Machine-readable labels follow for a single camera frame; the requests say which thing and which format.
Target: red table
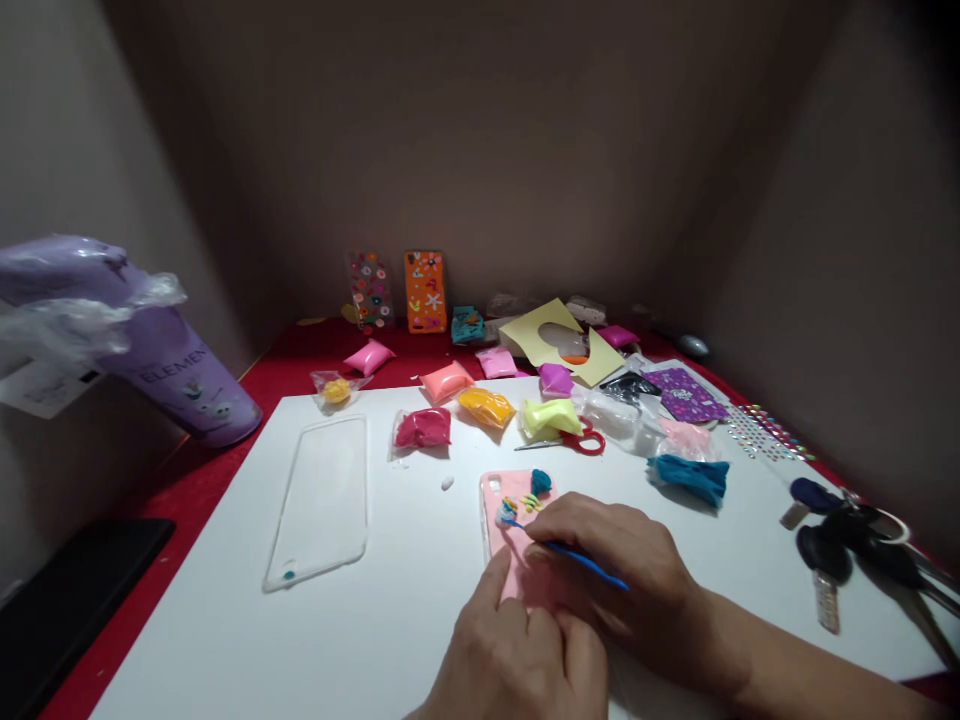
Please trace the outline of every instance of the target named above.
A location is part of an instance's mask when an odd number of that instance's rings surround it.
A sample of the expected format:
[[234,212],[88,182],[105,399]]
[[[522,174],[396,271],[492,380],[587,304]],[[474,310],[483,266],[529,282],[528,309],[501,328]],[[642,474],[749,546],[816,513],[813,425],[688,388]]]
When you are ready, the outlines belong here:
[[[410,335],[398,328],[381,330],[376,338],[397,357],[377,371],[366,386],[368,390],[418,385],[418,375],[451,360],[458,360],[475,379],[483,379],[474,351],[453,345],[449,335]],[[348,375],[342,359],[366,341],[355,326],[340,318],[291,326],[249,370],[241,385],[263,409],[266,424],[280,398],[314,392],[312,370],[339,370]],[[681,357],[656,335],[642,336],[641,344],[651,360]],[[736,404],[746,404],[743,396],[709,370],[686,362]],[[521,369],[534,372],[530,367]],[[54,695],[40,716],[42,720],[86,720],[90,716],[259,434],[260,430],[226,450],[210,450],[186,440],[153,477],[140,483],[139,492],[118,508],[117,514],[124,517],[169,518],[177,524],[176,531]],[[813,464],[825,477],[843,484],[822,463]],[[960,693],[951,688],[947,678],[938,675],[911,686],[960,707]]]

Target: white board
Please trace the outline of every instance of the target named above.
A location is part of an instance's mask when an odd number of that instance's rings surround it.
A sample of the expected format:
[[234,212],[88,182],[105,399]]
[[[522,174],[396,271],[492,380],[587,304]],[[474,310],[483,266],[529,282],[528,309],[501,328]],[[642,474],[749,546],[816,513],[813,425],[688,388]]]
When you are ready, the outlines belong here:
[[[537,378],[478,383],[520,406]],[[549,468],[559,488],[643,509],[670,528],[693,576],[815,645],[903,680],[943,669],[900,607],[854,569],[840,591],[842,632],[818,624],[810,572],[778,523],[799,461],[743,456],[714,438],[732,467],[716,515],[667,499],[646,461],[613,443],[598,458],[558,447],[514,452],[516,419],[496,445],[454,420],[449,459],[388,460],[398,409],[426,407],[418,388],[361,393],[347,412],[368,428],[366,552],[356,563],[264,594],[261,581],[300,432],[323,419],[309,396],[284,398],[93,713],[96,720],[384,718],[426,697],[454,620],[483,569],[477,485],[488,470]],[[440,484],[455,478],[446,492]],[[960,622],[931,606],[960,647]],[[709,703],[615,653],[611,718],[723,717]]]

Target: purple sticker sheet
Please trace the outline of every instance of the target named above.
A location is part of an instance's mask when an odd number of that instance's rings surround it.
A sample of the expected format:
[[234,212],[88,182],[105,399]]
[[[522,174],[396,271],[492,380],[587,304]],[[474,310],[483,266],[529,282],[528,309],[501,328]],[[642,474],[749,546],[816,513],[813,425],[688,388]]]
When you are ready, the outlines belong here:
[[686,370],[656,370],[643,373],[643,377],[663,390],[660,399],[664,407],[680,422],[707,422],[727,416],[720,402]]

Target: wall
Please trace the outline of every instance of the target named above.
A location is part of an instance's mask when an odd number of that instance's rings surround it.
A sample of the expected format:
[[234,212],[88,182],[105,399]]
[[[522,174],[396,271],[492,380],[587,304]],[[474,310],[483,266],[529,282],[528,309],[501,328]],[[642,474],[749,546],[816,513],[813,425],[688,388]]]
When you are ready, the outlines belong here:
[[[0,5],[0,95],[0,244],[89,234],[177,273],[191,296],[184,314],[242,372],[292,312],[255,255],[222,259],[245,254],[242,234],[201,232],[100,6]],[[4,369],[18,362],[3,351]],[[143,482],[180,435],[110,379],[49,422],[0,406],[0,591]]]
[[765,101],[790,72],[775,57],[654,293],[960,568],[960,156],[934,39],[911,4],[854,3],[789,112]]
[[347,299],[349,247],[445,249],[458,302],[636,301],[789,5],[107,3],[151,94],[203,107],[313,313]]

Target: pink phone case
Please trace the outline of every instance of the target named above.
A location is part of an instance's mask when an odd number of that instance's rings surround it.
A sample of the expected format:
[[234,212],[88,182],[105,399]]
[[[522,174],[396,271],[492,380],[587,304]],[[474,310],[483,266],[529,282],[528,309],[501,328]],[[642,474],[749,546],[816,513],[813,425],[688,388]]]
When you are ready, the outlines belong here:
[[[483,538],[487,562],[504,545],[510,547],[510,572],[503,586],[500,602],[507,598],[517,598],[526,606],[544,607],[555,610],[563,602],[563,584],[546,563],[528,565],[523,559],[524,551],[533,541],[520,528],[497,526],[497,508],[503,498],[511,497],[519,506],[517,522],[521,525],[533,522],[537,512],[528,512],[522,498],[530,492],[532,470],[503,470],[484,473],[480,477],[480,494],[483,507]],[[553,489],[540,496],[540,502],[546,507],[559,495],[556,482]]]

